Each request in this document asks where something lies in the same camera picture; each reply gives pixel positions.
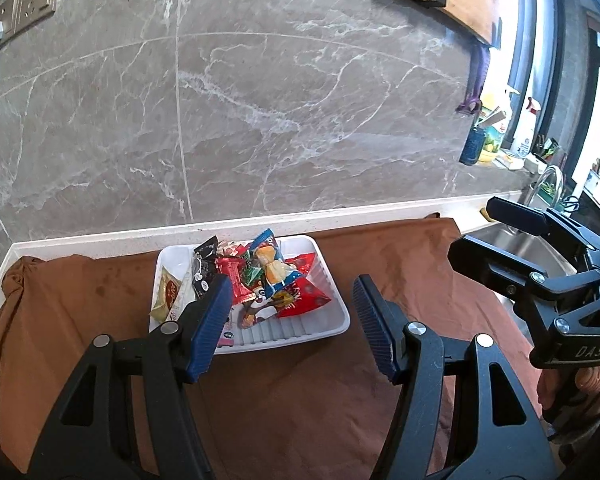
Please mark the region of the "person's right hand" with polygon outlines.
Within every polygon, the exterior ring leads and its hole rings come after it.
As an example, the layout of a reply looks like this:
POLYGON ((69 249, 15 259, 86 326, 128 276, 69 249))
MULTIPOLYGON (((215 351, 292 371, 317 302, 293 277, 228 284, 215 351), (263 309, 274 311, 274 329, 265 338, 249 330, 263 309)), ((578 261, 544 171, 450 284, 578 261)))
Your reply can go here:
POLYGON ((543 410, 549 410, 554 404, 558 392, 568 386, 575 386, 585 395, 586 417, 600 414, 600 366, 580 368, 571 374, 565 368, 542 370, 536 394, 543 410))

